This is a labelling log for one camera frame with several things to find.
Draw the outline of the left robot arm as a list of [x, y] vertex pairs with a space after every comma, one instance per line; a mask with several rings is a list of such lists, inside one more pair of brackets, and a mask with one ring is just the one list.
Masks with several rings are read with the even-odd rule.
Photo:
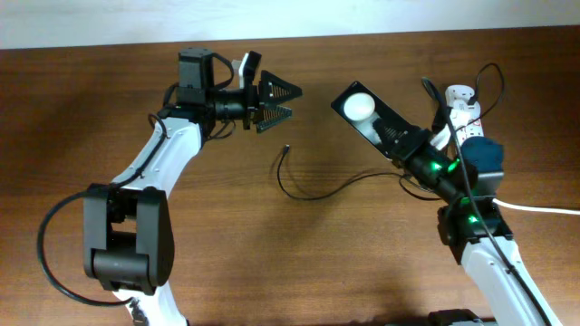
[[109, 185], [93, 184], [83, 200], [83, 269], [127, 308], [136, 325], [186, 325], [169, 285], [175, 243], [168, 199], [181, 172], [216, 137], [217, 121], [241, 121], [264, 132], [292, 115], [285, 102], [302, 90], [258, 68], [250, 51], [224, 60], [230, 80], [214, 80], [221, 55], [203, 48], [179, 52], [179, 80], [151, 117], [153, 134], [131, 165]]

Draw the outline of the black Samsung Galaxy smartphone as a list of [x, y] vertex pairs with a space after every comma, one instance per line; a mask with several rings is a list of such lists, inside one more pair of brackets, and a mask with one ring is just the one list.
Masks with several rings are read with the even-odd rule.
[[[354, 81], [349, 85], [331, 103], [331, 108], [387, 159], [391, 159], [391, 151], [397, 144], [395, 146], [374, 145], [371, 141], [372, 122], [381, 118], [393, 123], [409, 123], [397, 111], [393, 110], [375, 93], [358, 81]], [[418, 126], [411, 125], [409, 132], [405, 136], [419, 129]]]

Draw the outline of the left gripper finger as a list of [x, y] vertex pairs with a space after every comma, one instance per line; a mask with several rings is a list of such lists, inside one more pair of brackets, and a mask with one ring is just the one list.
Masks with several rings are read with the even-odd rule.
[[303, 95], [300, 87], [284, 81], [273, 73], [261, 71], [259, 99], [261, 102], [287, 102]]
[[280, 124], [284, 120], [291, 118], [293, 111], [290, 108], [274, 105], [261, 108], [253, 122], [256, 126], [256, 132], [262, 133], [274, 126]]

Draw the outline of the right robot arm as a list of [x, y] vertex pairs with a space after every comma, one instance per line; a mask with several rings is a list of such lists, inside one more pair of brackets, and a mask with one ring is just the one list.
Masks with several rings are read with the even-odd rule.
[[372, 122], [378, 148], [393, 165], [445, 202], [438, 212], [441, 242], [484, 295], [499, 325], [559, 325], [522, 262], [511, 229], [490, 196], [476, 196], [475, 167], [430, 144], [430, 132], [403, 121]]

